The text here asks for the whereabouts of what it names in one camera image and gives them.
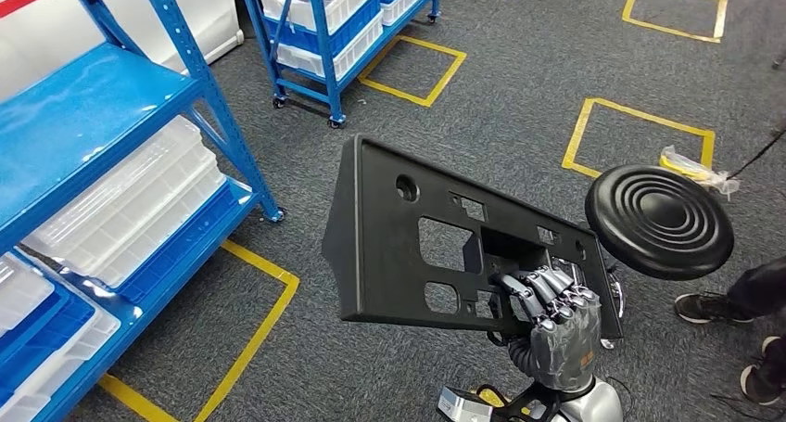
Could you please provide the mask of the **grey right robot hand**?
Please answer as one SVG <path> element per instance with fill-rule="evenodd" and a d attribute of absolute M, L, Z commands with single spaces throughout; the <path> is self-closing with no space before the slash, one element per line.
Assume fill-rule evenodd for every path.
<path fill-rule="evenodd" d="M 600 298 L 558 268 L 496 274 L 493 282 L 522 307 L 528 324 L 524 335 L 489 332 L 508 349 L 514 365 L 550 390 L 579 392 L 594 379 L 600 347 Z"/>

